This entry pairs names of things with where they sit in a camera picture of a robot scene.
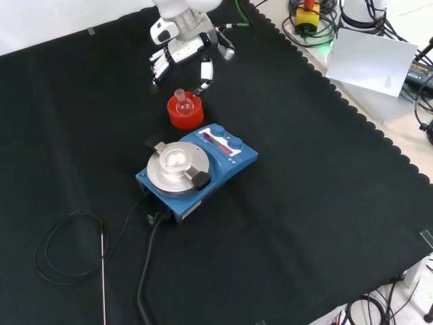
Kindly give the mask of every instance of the white wall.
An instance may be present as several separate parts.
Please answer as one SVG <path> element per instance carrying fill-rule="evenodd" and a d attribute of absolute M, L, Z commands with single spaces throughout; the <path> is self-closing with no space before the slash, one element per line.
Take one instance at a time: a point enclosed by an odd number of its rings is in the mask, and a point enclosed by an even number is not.
<path fill-rule="evenodd" d="M 0 0 L 0 56 L 152 5 L 152 0 Z"/>

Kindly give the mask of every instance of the power cord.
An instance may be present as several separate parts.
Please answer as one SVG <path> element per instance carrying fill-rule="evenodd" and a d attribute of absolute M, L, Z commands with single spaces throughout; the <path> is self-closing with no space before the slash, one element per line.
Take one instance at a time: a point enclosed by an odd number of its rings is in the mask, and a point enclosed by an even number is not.
<path fill-rule="evenodd" d="M 155 221 L 154 228 L 152 229 L 152 233 L 150 234 L 149 247 L 147 248 L 146 260 L 144 263 L 143 272 L 141 273 L 140 282 L 139 282 L 138 289 L 137 289 L 137 306 L 138 306 L 138 310 L 139 310 L 141 319 L 143 320 L 145 325 L 152 325 L 152 323 L 150 321 L 150 317 L 148 316 L 148 314 L 146 312 L 146 308 L 145 308 L 143 302 L 141 301 L 141 294 L 143 292 L 143 285 L 144 285 L 144 280 L 145 280 L 145 276 L 146 276 L 146 271 L 147 271 L 147 268 L 149 266 L 150 252 L 152 250 L 152 242 L 154 241 L 154 237 L 156 234 L 156 230 L 158 229 L 158 226 L 163 221 L 168 220 L 170 218 L 170 216 L 171 216 L 171 214 L 167 211 L 167 212 L 161 214 L 160 216 L 158 216 L 156 221 Z"/>
<path fill-rule="evenodd" d="M 254 9 L 257 9 L 257 7 L 258 7 L 259 5 L 262 5 L 262 4 L 265 3 L 265 2 L 268 2 L 268 0 L 263 0 L 263 1 L 259 2 L 259 3 L 257 3 L 257 4 L 254 6 Z"/>
<path fill-rule="evenodd" d="M 415 96 L 415 101 L 413 102 L 413 111 L 414 111 L 415 117 L 416 117 L 416 119 L 417 119 L 417 121 L 419 123 L 419 129 L 421 131 L 424 131 L 424 132 L 427 132 L 427 133 L 430 133 L 430 134 L 433 133 L 433 123 L 430 123 L 429 125 L 427 125 L 427 124 L 421 122 L 421 120 L 418 117 L 417 107 L 419 105 L 418 101 L 419 101 L 419 98 L 421 97 L 421 93 L 422 93 L 424 87 L 432 79 L 433 79 L 433 74 L 430 77 L 428 77 L 426 79 L 426 81 L 423 82 L 423 84 L 421 85 L 421 87 L 418 89 L 417 95 Z"/>
<path fill-rule="evenodd" d="M 409 93 L 409 91 L 408 91 L 404 86 L 402 87 L 401 90 L 404 91 L 404 92 L 405 92 L 405 93 L 410 97 L 410 99 L 407 98 L 407 97 L 405 97 L 405 96 L 403 96 L 402 94 L 400 94 L 400 96 L 401 96 L 402 98 L 404 98 L 405 100 L 407 100 L 408 102 L 410 102 L 411 104 L 413 104 L 413 101 L 415 101 L 415 97 L 413 97 L 413 96 L 411 95 L 411 93 Z M 433 106 L 428 102 L 428 100 L 426 100 L 425 97 L 423 97 L 423 96 L 420 96 L 420 98 L 422 99 L 422 101 L 424 102 L 425 105 L 421 104 L 421 103 L 418 101 L 418 105 L 419 105 L 419 107 L 423 108 L 423 109 L 424 109 L 425 111 L 427 111 L 427 112 L 433 113 Z"/>
<path fill-rule="evenodd" d="M 340 26 L 343 27 L 343 24 L 341 21 L 345 22 L 347 25 L 357 28 L 358 31 L 362 30 L 363 33 L 368 34 L 375 34 L 379 36 L 383 36 L 384 34 L 384 27 L 385 27 L 385 21 L 386 21 L 386 10 L 380 10 L 383 12 L 383 15 L 379 18 L 376 17 L 375 12 L 379 11 L 374 7 L 373 0 L 366 1 L 367 4 L 367 10 L 369 11 L 369 15 L 371 19 L 373 19 L 372 22 L 360 22 L 358 20 L 354 20 L 350 17 L 348 17 L 343 10 L 343 4 L 342 0 L 339 0 L 338 2 L 340 6 Z"/>
<path fill-rule="evenodd" d="M 45 230 L 43 235 L 38 239 L 36 246 L 35 246 L 35 250 L 33 251 L 33 264 L 35 266 L 35 269 L 36 269 L 38 275 L 40 275 L 40 277 L 42 277 L 47 282 L 49 282 L 51 284 L 56 284 L 59 286 L 75 285 L 75 284 L 79 284 L 81 282 L 88 280 L 91 276 L 93 276 L 101 268 L 101 263 L 102 262 L 104 264 L 107 263 L 107 261 L 112 256 L 112 253 L 117 248 L 118 244 L 120 243 L 120 240 L 124 236 L 124 233 L 125 233 L 127 226 L 128 226 L 128 221 L 129 221 L 131 215 L 133 214 L 135 207 L 140 203 L 140 201 L 141 201 L 141 199 L 139 199 L 132 206 L 132 208 L 129 210 L 129 212 L 127 213 L 127 216 L 125 217 L 123 227 L 122 227 L 122 230 L 120 231 L 119 237 L 117 238 L 116 242 L 114 243 L 114 245 L 111 249 L 108 248 L 109 242 L 110 242 L 110 237 L 109 237 L 109 233 L 107 231 L 107 228 L 106 228 L 106 225 L 105 225 L 103 219 L 92 212 L 75 211 L 75 212 L 72 212 L 72 213 L 68 214 L 67 216 L 61 218 L 60 220 L 56 221 L 55 223 L 53 223 L 51 226 L 49 226 L 47 228 L 47 230 Z M 90 220 L 98 223 L 100 231 L 101 231 L 101 236 L 103 238 L 105 238 L 104 251 L 101 254 L 101 258 L 99 259 L 98 263 L 95 266 L 93 266 L 91 269 L 88 269 L 87 271 L 77 273 L 77 274 L 71 273 L 71 272 L 66 272 L 66 271 L 59 269 L 58 267 L 54 266 L 54 264 L 51 262 L 51 260 L 49 258 L 49 247 L 50 247 L 50 244 L 53 240 L 53 237 L 67 223 L 70 223 L 70 222 L 75 221 L 77 219 L 83 219 L 83 218 L 85 218 L 85 219 L 87 218 L 87 219 L 90 219 Z M 41 258 L 39 258 L 40 247 L 42 246 L 43 243 L 45 243 L 45 248 L 43 250 L 42 262 L 43 262 L 43 264 L 45 264 L 45 267 L 40 264 Z"/>
<path fill-rule="evenodd" d="M 370 303 L 372 303 L 374 306 L 376 306 L 376 308 L 379 310 L 379 313 L 380 313 L 380 325 L 384 325 L 385 324 L 385 319 L 386 319 L 386 314 L 385 314 L 385 311 L 384 311 L 384 309 L 382 307 L 382 304 L 377 299 L 374 299 L 373 297 L 370 297 L 369 294 L 368 295 L 363 295 L 359 299 L 357 299 L 356 301 L 353 301 L 352 303 L 349 303 L 347 305 L 347 308 L 346 308 L 346 317 L 344 317 L 342 325 L 345 325 L 346 319 L 349 321 L 350 324 L 356 325 L 355 322 L 352 319 L 351 309 L 352 309 L 353 304 L 356 303 L 357 301 L 360 301 L 360 300 L 366 300 L 368 306 L 370 306 Z M 370 311 L 369 311 L 369 317 L 370 317 L 370 324 L 372 325 L 373 322 L 371 321 Z"/>
<path fill-rule="evenodd" d="M 316 1 L 315 4 L 319 4 L 322 8 L 319 12 L 309 9 L 309 8 L 303 8 L 306 12 L 313 12 L 319 17 L 327 22 L 325 27 L 323 27 L 321 30 L 317 32 L 310 32 L 308 30 L 302 30 L 298 28 L 295 25 L 295 22 L 293 21 L 293 17 L 296 15 L 296 10 L 301 7 L 304 4 L 304 2 L 294 2 L 293 0 L 290 0 L 289 2 L 289 16 L 283 21 L 281 27 L 284 31 L 284 34 L 286 34 L 286 37 L 294 44 L 297 44 L 299 46 L 305 47 L 305 48 L 311 48 L 311 47 L 320 47 L 323 45 L 328 45 L 334 40 L 334 35 L 337 33 L 338 26 L 336 24 L 337 19 L 337 11 L 335 10 L 336 2 L 335 1 Z M 301 37 L 304 39 L 304 43 L 301 43 L 298 39 L 293 37 L 290 33 L 287 32 L 285 29 L 285 24 L 287 21 L 290 21 L 295 31 L 299 32 L 301 34 Z M 322 39 L 327 38 L 326 41 L 318 42 L 318 43 L 307 43 L 305 40 L 307 38 L 313 38 L 313 39 Z"/>

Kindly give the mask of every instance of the blue device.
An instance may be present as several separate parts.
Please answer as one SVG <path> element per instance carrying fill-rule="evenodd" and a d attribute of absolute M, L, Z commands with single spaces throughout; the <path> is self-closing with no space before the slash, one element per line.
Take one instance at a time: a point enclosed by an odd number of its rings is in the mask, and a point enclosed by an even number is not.
<path fill-rule="evenodd" d="M 178 222 L 258 156 L 217 124 L 194 131 L 179 142 L 160 142 L 154 147 L 156 152 L 136 178 L 174 212 Z"/>

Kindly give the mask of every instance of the metal rod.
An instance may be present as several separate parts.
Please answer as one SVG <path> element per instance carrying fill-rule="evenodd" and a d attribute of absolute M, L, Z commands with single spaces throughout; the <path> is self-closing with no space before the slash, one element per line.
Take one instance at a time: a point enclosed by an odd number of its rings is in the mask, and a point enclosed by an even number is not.
<path fill-rule="evenodd" d="M 104 234 L 101 230 L 101 269 L 102 269 L 102 310 L 104 317 L 104 325 L 106 322 L 106 279 L 105 279 L 105 271 L 104 271 Z"/>

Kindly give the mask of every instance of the control panel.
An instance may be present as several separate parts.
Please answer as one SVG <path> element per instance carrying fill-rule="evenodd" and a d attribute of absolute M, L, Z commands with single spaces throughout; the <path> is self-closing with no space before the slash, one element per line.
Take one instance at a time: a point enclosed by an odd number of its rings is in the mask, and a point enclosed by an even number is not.
<path fill-rule="evenodd" d="M 220 125 L 211 125 L 198 131 L 198 134 L 230 157 L 242 152 L 242 140 L 228 134 Z"/>

